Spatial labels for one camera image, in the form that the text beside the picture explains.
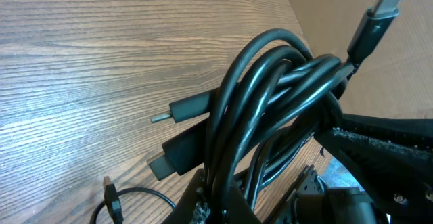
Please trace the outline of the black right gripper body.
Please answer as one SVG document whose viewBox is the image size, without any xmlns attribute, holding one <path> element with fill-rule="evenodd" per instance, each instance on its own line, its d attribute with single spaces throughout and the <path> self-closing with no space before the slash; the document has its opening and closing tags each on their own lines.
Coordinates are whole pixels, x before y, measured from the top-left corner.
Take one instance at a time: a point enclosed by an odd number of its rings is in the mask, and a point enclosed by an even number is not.
<svg viewBox="0 0 433 224">
<path fill-rule="evenodd" d="M 310 165 L 299 174 L 264 223 L 388 224 L 389 216 L 357 187 L 329 188 Z"/>
</svg>

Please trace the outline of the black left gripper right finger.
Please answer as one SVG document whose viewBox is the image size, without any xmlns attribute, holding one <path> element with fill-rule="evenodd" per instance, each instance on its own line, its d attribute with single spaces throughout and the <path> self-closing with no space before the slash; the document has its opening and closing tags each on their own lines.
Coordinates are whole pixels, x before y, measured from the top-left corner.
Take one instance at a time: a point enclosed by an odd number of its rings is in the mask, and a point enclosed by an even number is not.
<svg viewBox="0 0 433 224">
<path fill-rule="evenodd" d="M 261 224 L 236 183 L 231 184 L 227 198 L 227 222 L 229 224 Z"/>
</svg>

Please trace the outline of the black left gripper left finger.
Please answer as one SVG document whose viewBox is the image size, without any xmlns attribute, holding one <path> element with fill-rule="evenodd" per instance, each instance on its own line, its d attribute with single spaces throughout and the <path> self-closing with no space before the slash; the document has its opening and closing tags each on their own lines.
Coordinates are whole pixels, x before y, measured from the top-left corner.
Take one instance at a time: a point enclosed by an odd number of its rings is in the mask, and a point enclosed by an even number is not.
<svg viewBox="0 0 433 224">
<path fill-rule="evenodd" d="M 175 209 L 163 224 L 205 224 L 210 215 L 204 187 L 204 169 L 192 177 Z"/>
</svg>

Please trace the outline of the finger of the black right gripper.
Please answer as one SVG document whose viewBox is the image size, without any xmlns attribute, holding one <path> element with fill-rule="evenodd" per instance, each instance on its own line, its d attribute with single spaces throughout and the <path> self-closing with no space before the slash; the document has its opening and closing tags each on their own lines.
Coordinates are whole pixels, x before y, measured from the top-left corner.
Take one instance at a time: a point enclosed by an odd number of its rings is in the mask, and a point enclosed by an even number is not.
<svg viewBox="0 0 433 224">
<path fill-rule="evenodd" d="M 432 154 L 371 137 L 332 129 L 315 139 L 393 217 L 431 217 Z"/>
<path fill-rule="evenodd" d="M 389 119 L 343 114 L 342 130 L 405 146 L 432 146 L 432 119 Z"/>
</svg>

